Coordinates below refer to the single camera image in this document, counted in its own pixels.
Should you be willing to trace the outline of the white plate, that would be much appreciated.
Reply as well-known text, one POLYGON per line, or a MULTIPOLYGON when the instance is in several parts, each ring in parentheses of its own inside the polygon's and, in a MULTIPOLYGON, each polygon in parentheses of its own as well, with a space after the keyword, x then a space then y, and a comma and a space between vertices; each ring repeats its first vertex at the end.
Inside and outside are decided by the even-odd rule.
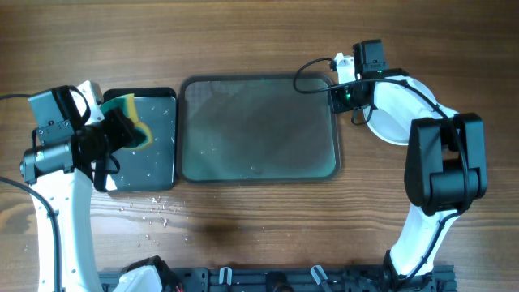
POLYGON ((375 109, 367 125, 383 141, 407 146, 414 119, 440 118, 416 92, 388 82, 376 82, 373 91, 375 109))

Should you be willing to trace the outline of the green yellow sponge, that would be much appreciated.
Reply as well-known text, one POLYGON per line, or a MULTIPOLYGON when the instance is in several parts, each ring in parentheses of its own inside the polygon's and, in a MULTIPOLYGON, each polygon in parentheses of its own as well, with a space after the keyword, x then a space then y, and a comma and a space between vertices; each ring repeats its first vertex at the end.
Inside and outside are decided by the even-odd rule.
POLYGON ((101 105, 101 111, 105 114, 108 110, 119 108, 134 123, 134 139, 126 146, 132 151, 138 151, 148 147, 152 143, 153 133, 151 128, 138 116, 135 104, 135 94, 128 93, 106 101, 101 105))

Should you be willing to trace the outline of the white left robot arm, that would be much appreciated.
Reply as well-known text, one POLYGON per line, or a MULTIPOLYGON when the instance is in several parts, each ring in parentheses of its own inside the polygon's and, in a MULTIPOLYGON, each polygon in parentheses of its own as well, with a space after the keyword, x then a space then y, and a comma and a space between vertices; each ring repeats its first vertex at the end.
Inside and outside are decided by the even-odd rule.
POLYGON ((41 291, 102 291, 92 242, 92 163, 134 138, 134 123, 119 109, 66 131, 54 143, 25 151, 20 171, 36 207, 41 291))

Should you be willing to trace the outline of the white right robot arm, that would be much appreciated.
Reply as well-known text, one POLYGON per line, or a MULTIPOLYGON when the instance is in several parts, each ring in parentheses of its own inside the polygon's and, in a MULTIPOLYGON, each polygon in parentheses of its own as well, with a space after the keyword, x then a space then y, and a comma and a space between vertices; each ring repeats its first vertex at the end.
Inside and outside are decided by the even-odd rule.
POLYGON ((483 121, 441 105, 409 76, 351 80, 330 91, 334 111, 363 110, 377 136, 407 147, 410 209, 383 275, 393 289, 424 286, 449 228, 487 190, 483 121))

